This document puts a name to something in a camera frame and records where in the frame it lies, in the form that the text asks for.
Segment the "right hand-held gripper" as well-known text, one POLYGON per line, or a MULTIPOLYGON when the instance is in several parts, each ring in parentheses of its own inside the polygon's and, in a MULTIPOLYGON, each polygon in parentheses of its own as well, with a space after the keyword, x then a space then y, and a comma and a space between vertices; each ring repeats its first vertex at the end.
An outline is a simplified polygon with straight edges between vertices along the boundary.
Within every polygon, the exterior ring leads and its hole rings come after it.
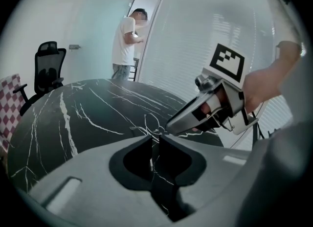
POLYGON ((206 132, 222 127, 235 135, 257 123, 247 114, 243 83, 250 61, 241 52, 221 43, 209 55, 209 60, 195 84, 201 93, 185 104, 166 123, 166 131, 179 135, 196 128, 206 132), (203 113, 202 104, 210 111, 203 113))

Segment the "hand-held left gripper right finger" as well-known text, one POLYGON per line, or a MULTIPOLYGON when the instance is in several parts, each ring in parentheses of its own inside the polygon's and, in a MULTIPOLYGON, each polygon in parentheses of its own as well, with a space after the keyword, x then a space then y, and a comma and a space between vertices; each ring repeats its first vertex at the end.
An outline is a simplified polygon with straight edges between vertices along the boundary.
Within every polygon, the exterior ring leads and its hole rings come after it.
POLYGON ((218 196, 246 163, 250 152, 175 136, 160 136, 158 206, 172 222, 218 196))

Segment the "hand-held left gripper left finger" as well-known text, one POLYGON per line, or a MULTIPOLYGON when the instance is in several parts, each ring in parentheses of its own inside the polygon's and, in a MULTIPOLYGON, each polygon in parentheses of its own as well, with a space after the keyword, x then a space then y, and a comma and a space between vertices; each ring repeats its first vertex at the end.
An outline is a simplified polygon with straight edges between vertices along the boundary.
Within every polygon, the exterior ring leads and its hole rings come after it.
POLYGON ((147 191, 123 187, 110 173, 112 155, 142 136, 86 150, 43 177, 29 195, 75 227, 166 227, 169 218, 147 191))

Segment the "person's right forearm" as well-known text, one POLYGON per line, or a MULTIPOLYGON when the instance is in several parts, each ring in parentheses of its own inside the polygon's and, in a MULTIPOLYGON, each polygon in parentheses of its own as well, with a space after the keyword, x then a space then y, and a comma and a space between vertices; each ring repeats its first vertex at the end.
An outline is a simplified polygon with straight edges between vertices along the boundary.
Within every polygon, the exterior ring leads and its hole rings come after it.
POLYGON ((251 72, 245 77, 243 92, 246 112, 249 114, 260 104, 281 95, 280 85, 300 59, 301 45, 282 41, 278 48, 279 57, 269 67, 251 72))

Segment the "black railing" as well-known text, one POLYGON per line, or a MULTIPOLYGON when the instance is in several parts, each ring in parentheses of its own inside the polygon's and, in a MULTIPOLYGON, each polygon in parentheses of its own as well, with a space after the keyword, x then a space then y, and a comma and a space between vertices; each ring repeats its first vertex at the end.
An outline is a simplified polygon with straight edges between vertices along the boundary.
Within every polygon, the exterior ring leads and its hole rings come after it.
POLYGON ((139 64, 139 59, 138 58, 134 58, 134 62, 131 65, 130 75, 129 75, 129 78, 128 78, 129 81, 133 81, 133 82, 135 81, 138 64, 139 64))

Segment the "white window blinds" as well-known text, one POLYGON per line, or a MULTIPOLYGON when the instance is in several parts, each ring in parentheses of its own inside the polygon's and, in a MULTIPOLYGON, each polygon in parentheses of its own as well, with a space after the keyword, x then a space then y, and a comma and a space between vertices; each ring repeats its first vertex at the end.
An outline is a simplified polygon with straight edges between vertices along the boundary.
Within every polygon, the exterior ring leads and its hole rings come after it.
MULTIPOLYGON (((195 79, 216 43, 249 59, 246 76, 269 67, 276 59, 277 48, 268 0, 161 0, 148 36, 139 79, 183 99, 169 114, 167 122, 201 93, 195 79)), ((259 118, 267 102, 247 113, 256 118, 257 123, 239 135, 219 127, 206 132, 193 128, 175 136, 208 136, 208 144, 224 147, 231 147, 249 132, 261 137, 259 118), (213 130, 217 131, 216 137, 211 136, 213 130)))

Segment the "checkered tablecloth table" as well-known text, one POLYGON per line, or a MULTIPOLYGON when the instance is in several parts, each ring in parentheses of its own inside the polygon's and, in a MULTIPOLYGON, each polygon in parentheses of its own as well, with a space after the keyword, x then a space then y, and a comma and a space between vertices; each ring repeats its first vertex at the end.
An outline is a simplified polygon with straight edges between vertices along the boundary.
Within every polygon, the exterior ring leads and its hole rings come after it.
POLYGON ((0 80, 0 146, 5 152, 8 152, 11 137, 21 118, 24 100, 20 93, 13 93, 20 84, 19 74, 0 80))

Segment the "black high-back office chair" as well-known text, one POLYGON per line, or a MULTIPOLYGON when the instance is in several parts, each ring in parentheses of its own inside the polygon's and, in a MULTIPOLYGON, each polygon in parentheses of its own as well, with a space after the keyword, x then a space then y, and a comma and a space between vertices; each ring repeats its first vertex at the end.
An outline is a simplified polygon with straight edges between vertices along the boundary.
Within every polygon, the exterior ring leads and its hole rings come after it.
POLYGON ((61 68, 66 56, 65 48, 58 48, 56 41, 42 43, 35 54, 35 74, 34 74, 34 92, 31 98, 27 98, 24 88, 27 84, 21 85, 13 90, 13 93, 20 93, 25 101, 20 109, 20 115, 25 112, 37 100, 45 94, 61 87, 63 77, 61 77, 61 68))

